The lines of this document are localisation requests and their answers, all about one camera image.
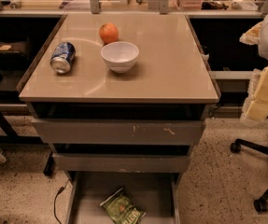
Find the black foot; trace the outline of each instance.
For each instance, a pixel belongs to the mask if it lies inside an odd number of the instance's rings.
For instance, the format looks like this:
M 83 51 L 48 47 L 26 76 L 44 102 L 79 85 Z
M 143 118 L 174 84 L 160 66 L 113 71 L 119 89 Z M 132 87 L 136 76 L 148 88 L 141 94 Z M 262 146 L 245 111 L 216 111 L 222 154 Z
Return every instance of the black foot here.
M 265 200 L 255 200 L 254 207 L 259 213 L 268 211 L 268 203 Z
M 238 143 L 231 143 L 230 145 L 230 151 L 232 153 L 239 153 L 240 152 L 240 149 L 241 149 L 241 145 L 238 144 Z

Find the chip bag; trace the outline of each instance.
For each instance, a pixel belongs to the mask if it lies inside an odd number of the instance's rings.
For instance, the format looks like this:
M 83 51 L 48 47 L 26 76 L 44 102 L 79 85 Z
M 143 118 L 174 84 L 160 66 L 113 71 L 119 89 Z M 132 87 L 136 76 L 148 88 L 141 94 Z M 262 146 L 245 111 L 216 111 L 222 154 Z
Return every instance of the chip bag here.
M 124 194 L 124 188 L 117 190 L 100 203 L 115 224 L 135 224 L 146 214 L 138 210 Z

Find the blue can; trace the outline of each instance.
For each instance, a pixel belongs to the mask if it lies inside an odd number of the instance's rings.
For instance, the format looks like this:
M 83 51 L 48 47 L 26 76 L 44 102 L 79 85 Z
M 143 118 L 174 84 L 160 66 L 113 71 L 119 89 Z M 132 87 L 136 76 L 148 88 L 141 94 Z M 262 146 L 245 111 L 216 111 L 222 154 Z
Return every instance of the blue can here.
M 50 58 L 50 65 L 58 74 L 65 74 L 70 71 L 75 56 L 74 45 L 70 42 L 62 42 L 54 50 Z

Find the drawer front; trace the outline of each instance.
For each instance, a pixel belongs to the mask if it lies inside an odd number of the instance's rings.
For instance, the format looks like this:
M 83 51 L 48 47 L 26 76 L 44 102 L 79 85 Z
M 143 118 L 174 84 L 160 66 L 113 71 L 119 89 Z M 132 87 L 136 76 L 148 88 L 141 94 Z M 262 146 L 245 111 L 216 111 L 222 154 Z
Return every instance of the drawer front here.
M 190 163 L 188 156 L 54 154 L 53 158 L 65 171 L 183 173 Z
M 202 121 L 33 119 L 44 143 L 194 145 Z
M 77 173 L 66 223 L 113 223 L 99 204 L 124 187 L 131 203 L 146 212 L 141 223 L 180 224 L 172 179 L 169 174 Z

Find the power cord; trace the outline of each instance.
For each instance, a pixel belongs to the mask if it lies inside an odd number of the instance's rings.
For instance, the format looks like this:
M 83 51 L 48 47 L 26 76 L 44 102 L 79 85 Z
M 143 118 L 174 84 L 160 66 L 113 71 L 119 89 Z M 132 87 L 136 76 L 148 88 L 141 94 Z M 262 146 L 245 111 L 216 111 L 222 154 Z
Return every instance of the power cord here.
M 62 224 L 62 222 L 60 221 L 60 219 L 58 219 L 57 217 L 57 213 L 56 213 L 56 201 L 57 201 L 57 198 L 58 196 L 66 189 L 66 186 L 68 184 L 68 180 L 66 181 L 65 185 L 60 187 L 56 196 L 55 196 L 55 199 L 54 199 L 54 202 L 53 202 L 53 215 L 55 216 L 55 218 L 57 219 L 57 221 Z

